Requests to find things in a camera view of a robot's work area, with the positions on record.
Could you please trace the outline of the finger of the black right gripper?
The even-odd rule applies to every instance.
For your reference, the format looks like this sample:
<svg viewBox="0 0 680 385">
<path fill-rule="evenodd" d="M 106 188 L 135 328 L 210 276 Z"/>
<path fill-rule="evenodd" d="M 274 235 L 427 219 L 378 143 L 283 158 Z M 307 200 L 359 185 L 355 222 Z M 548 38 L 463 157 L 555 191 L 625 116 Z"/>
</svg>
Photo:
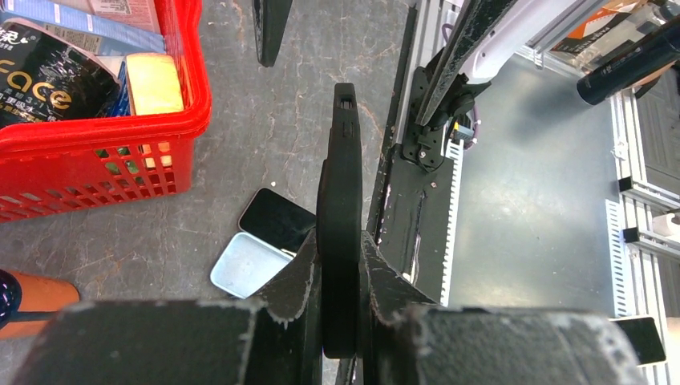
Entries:
<svg viewBox="0 0 680 385">
<path fill-rule="evenodd" d="M 275 65 L 292 4 L 292 0 L 253 0 L 257 61 L 263 67 Z"/>
</svg>

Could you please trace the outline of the black phone from blue case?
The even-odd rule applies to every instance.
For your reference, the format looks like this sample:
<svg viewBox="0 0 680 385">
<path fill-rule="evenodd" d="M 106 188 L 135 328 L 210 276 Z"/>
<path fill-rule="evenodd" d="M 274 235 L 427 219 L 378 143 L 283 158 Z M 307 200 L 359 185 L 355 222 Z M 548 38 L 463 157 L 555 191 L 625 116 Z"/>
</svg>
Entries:
<svg viewBox="0 0 680 385">
<path fill-rule="evenodd" d="M 269 188 L 258 189 L 238 220 L 241 231 L 295 256 L 314 228 L 313 213 Z"/>
</svg>

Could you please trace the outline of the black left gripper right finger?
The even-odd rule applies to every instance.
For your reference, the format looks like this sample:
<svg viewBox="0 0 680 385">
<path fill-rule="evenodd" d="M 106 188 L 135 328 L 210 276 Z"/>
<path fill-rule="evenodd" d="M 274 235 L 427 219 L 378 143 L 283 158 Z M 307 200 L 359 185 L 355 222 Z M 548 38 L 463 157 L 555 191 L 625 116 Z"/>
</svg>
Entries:
<svg viewBox="0 0 680 385">
<path fill-rule="evenodd" d="M 643 384 L 623 331 L 581 311 L 455 308 L 397 274 L 361 236 L 360 337 L 365 384 Z"/>
</svg>

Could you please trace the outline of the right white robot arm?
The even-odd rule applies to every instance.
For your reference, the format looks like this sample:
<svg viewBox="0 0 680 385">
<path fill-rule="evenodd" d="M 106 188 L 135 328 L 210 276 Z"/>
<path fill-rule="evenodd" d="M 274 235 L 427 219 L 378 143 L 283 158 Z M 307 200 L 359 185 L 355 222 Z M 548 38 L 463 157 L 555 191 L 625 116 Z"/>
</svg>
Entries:
<svg viewBox="0 0 680 385">
<path fill-rule="evenodd" d="M 524 46 L 542 53 L 566 38 L 585 37 L 588 19 L 603 1 L 458 1 L 444 47 L 428 63 L 425 93 L 415 105 L 419 125 L 437 128 L 460 114 Z"/>
</svg>

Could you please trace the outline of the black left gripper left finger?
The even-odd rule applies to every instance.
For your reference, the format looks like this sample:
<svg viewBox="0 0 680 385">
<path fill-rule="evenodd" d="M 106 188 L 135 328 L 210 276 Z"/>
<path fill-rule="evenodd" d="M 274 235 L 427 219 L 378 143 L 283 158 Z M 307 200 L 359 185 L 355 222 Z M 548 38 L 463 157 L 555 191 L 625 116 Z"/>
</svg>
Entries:
<svg viewBox="0 0 680 385">
<path fill-rule="evenodd" d="M 313 233 L 253 297 L 81 302 L 35 339 L 16 384 L 318 384 Z"/>
</svg>

